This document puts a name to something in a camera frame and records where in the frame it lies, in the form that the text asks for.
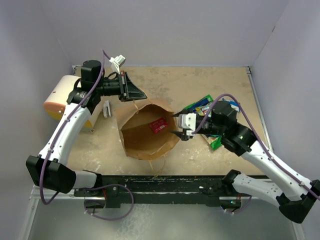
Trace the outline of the blue Kettle chips bag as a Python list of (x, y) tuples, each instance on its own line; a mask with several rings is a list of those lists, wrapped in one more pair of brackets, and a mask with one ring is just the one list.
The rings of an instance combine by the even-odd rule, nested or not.
[(211, 102), (213, 102), (213, 100), (211, 98), (203, 98), (203, 99), (189, 105), (187, 109), (192, 112), (195, 112), (196, 108), (203, 107)]

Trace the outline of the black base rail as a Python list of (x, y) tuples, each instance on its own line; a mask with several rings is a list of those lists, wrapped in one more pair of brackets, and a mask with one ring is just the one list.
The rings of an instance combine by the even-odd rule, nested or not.
[(92, 190), (78, 188), (75, 196), (97, 200), (106, 208), (122, 204), (205, 205), (239, 209), (244, 196), (223, 182), (222, 175), (103, 175)]

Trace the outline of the orange beige box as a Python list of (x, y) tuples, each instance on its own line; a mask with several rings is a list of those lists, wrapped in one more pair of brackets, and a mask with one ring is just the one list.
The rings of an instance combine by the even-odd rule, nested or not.
[[(79, 79), (79, 77), (75, 75), (63, 76), (43, 103), (44, 110), (54, 120), (61, 120), (65, 111), (65, 107), (67, 105), (69, 93), (73, 90), (74, 84), (77, 79)], [(92, 131), (94, 129), (94, 125), (102, 111), (103, 103), (104, 102), (100, 100), (98, 105), (95, 107), (91, 117), (83, 125), (83, 129), (86, 129), (88, 131)]]

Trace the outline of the small red snack packet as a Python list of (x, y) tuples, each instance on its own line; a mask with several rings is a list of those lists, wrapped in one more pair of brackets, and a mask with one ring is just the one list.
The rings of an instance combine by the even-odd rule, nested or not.
[(168, 123), (164, 117), (161, 117), (153, 122), (150, 122), (148, 126), (154, 134), (158, 134), (168, 126)]

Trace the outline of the blue snack packet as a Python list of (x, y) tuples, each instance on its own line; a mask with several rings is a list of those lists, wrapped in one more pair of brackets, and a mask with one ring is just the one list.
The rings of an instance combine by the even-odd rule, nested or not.
[(234, 110), (236, 110), (238, 113), (241, 111), (239, 105), (238, 105), (235, 101), (233, 101), (233, 100), (228, 100), (228, 99), (225, 99), (225, 98), (223, 98), (222, 100), (225, 101), (225, 102), (228, 102), (228, 103), (230, 104), (230, 106), (231, 106)]

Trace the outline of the green white snack packet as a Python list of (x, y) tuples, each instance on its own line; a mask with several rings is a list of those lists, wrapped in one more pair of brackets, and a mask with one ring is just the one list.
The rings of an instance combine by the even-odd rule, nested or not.
[[(208, 99), (212, 99), (213, 100), (213, 98), (211, 97), (211, 95), (210, 94), (208, 94), (208, 95), (206, 95), (205, 97), (203, 97), (203, 98), (201, 98), (201, 99), (204, 99), (204, 98), (208, 98)], [(210, 138), (206, 138), (206, 137), (204, 137), (204, 136), (202, 136), (206, 141), (207, 141), (207, 143), (210, 145), (210, 147), (215, 151), (215, 150), (217, 150), (218, 148), (220, 148), (221, 146), (222, 146), (222, 144), (221, 144), (221, 136), (220, 137), (210, 137)]]

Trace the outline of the brown paper bag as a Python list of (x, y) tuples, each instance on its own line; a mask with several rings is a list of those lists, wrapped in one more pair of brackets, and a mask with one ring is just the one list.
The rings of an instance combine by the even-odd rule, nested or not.
[[(177, 121), (172, 117), (174, 110), (163, 98), (148, 98), (134, 100), (115, 110), (120, 141), (126, 156), (152, 162), (166, 158), (168, 153), (177, 145), (179, 138), (170, 133), (178, 131)], [(149, 123), (165, 118), (168, 126), (154, 134)]]

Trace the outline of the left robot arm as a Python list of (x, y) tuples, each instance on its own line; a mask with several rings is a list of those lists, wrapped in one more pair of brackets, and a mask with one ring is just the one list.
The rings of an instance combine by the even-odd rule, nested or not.
[(72, 189), (85, 190), (91, 196), (103, 191), (98, 173), (73, 171), (67, 167), (74, 142), (85, 122), (92, 116), (104, 96), (118, 96), (121, 102), (144, 100), (146, 94), (120, 70), (125, 58), (110, 59), (112, 73), (105, 76), (102, 63), (87, 60), (81, 66), (81, 77), (76, 80), (67, 98), (63, 116), (46, 146), (36, 156), (30, 155), (26, 167), (33, 183), (59, 193)]

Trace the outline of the red green Fox's candy packet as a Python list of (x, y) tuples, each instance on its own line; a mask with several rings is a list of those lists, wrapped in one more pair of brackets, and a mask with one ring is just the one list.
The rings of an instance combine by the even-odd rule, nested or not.
[(211, 105), (212, 105), (211, 103), (208, 103), (206, 105), (196, 107), (195, 111), (199, 116), (204, 117), (207, 114), (207, 112), (209, 111)]

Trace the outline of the small white clip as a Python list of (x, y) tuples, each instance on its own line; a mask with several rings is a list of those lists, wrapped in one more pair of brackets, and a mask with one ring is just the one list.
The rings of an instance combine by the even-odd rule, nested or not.
[(110, 118), (112, 116), (110, 102), (106, 100), (102, 107), (103, 117)]

